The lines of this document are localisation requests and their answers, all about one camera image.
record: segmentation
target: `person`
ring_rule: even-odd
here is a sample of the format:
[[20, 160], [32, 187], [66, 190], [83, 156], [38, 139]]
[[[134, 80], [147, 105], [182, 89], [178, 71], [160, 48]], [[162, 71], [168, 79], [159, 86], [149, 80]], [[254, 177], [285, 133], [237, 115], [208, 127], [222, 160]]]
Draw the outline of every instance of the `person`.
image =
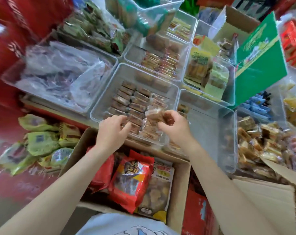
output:
[[[166, 111], [173, 125], [158, 123], [160, 130], [178, 144], [205, 191], [224, 235], [278, 235], [267, 219], [210, 158], [192, 136], [187, 120]], [[72, 215], [90, 181], [105, 160], [124, 143], [131, 124], [126, 116], [112, 116], [99, 124], [96, 145], [70, 170], [58, 178], [0, 228], [0, 235], [57, 235]], [[176, 235], [160, 221], [121, 214], [100, 214], [77, 235]]]

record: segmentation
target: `red wrapped snack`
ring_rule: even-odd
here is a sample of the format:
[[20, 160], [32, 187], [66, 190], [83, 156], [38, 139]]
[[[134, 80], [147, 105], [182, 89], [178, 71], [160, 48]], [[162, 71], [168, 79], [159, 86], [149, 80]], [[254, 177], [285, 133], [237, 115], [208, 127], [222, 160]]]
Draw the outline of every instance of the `red wrapped snack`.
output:
[[130, 156], [122, 158], [111, 180], [109, 198], [132, 214], [146, 193], [154, 161], [130, 150]]
[[[87, 152], [91, 150], [93, 146], [90, 146], [87, 149]], [[90, 187], [92, 187], [94, 192], [105, 189], [109, 186], [111, 181], [111, 176], [113, 172], [114, 166], [114, 155], [110, 155], [108, 159], [103, 163], [103, 165], [99, 168], [94, 178], [90, 182]]]

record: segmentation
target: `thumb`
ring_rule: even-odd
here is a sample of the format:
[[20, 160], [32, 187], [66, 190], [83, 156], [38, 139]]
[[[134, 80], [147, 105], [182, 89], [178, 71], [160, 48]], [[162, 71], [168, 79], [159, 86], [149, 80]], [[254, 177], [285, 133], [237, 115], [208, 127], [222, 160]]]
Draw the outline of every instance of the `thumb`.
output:
[[130, 122], [127, 122], [127, 124], [121, 130], [120, 134], [126, 138], [127, 135], [130, 133], [131, 129], [132, 129], [132, 124]]
[[168, 134], [171, 126], [167, 125], [165, 122], [158, 122], [158, 128]]

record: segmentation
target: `forearm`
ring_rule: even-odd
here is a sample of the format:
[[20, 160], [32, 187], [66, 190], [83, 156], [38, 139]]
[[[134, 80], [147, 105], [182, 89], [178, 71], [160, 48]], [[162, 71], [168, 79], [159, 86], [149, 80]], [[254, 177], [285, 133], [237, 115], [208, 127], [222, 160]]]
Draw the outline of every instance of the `forearm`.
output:
[[190, 159], [224, 235], [278, 235], [197, 142], [191, 142], [183, 150]]
[[0, 228], [3, 235], [60, 234], [92, 178], [109, 155], [91, 149], [62, 177]]

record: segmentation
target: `person's left hand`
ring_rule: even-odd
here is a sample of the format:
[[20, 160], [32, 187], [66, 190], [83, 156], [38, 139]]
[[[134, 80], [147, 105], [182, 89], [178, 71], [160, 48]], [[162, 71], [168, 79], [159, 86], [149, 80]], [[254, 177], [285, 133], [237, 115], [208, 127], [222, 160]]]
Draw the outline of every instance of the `person's left hand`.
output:
[[98, 150], [111, 155], [122, 146], [132, 128], [132, 124], [128, 122], [124, 128], [121, 129], [121, 124], [125, 122], [126, 119], [127, 116], [113, 115], [100, 122], [96, 141], [96, 148]]

